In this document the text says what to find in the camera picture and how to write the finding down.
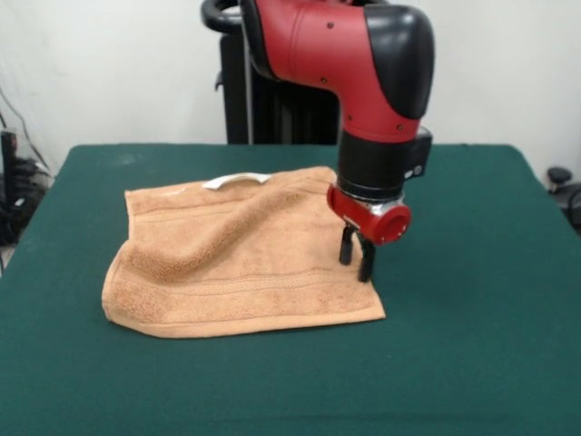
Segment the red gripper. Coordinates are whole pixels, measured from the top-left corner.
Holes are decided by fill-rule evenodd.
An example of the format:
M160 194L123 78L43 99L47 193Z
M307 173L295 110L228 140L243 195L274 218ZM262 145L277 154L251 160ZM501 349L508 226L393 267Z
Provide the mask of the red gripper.
M376 256L375 245L397 241L409 228L411 210L403 203L402 196L387 203L365 203L346 195L336 184L329 187L327 202L346 223L341 236L340 263L351 264L358 231L362 235L359 237L362 258L358 280L369 282Z

